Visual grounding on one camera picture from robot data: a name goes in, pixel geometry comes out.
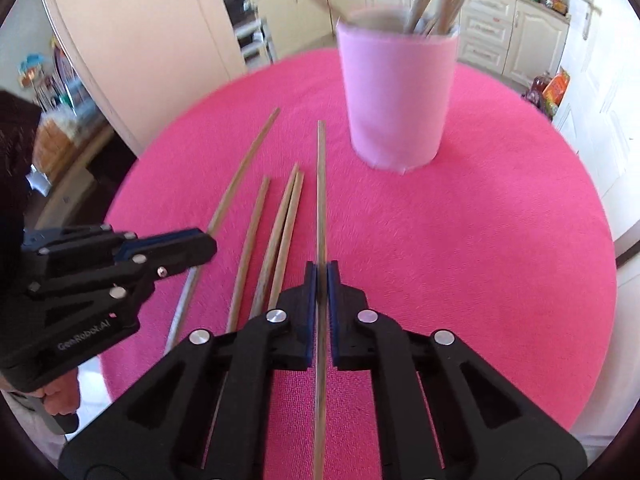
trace person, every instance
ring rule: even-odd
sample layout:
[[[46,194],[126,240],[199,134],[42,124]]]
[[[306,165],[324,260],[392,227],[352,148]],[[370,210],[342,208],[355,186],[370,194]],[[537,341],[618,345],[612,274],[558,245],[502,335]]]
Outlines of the person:
[[[49,384],[28,394],[15,390],[4,378],[0,377],[0,392],[24,432],[40,452],[55,466],[66,445],[65,435],[53,433],[41,416],[30,406],[27,397],[42,399],[44,409],[49,415],[68,415],[80,407],[80,384],[78,369],[51,381]]]
[[[18,269],[16,262],[20,259],[24,211],[30,192],[26,176],[31,171],[40,113],[40,107],[35,104],[0,90],[0,292],[11,286]],[[27,397],[42,399],[50,415],[74,413],[80,406],[78,369],[27,393],[16,391],[0,376],[0,391],[24,431],[56,464],[66,438],[48,429]]]

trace wall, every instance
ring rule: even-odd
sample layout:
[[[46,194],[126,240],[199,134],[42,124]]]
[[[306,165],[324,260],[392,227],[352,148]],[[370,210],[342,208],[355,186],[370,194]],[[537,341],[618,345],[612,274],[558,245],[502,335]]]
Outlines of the wall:
[[[17,0],[0,27],[0,88],[33,100],[33,91],[18,83],[18,65],[27,54],[50,56],[52,36],[42,0]]]

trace cabinet handle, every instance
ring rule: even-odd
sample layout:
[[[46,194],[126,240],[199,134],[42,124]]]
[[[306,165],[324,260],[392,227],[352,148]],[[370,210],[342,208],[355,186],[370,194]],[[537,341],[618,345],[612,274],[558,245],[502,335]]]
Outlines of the cabinet handle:
[[[480,56],[480,57],[484,57],[485,59],[488,60],[492,60],[493,57],[491,56],[491,54],[487,54],[486,52],[478,52],[476,49],[472,49],[471,52],[473,52],[474,54],[476,54],[476,56]]]

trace snack bag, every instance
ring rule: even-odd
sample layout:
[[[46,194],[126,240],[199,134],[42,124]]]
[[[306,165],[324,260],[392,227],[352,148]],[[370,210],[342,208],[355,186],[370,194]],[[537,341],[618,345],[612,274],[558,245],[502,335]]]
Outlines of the snack bag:
[[[559,106],[566,92],[566,88],[569,86],[570,77],[568,72],[560,67],[560,72],[551,80],[551,83],[542,92],[542,97],[546,101],[550,101],[556,106]]]

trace food package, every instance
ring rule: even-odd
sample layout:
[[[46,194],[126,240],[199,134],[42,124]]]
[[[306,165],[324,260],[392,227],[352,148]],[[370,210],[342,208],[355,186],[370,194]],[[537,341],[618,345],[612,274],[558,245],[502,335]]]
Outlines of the food package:
[[[63,110],[44,114],[33,147],[33,165],[54,184],[78,152],[78,124]]]
[[[560,67],[560,72],[558,72],[551,80],[551,83],[544,89],[542,97],[545,98],[546,101],[551,101],[556,104],[556,106],[559,106],[566,92],[566,88],[569,86],[570,79],[568,72]]]

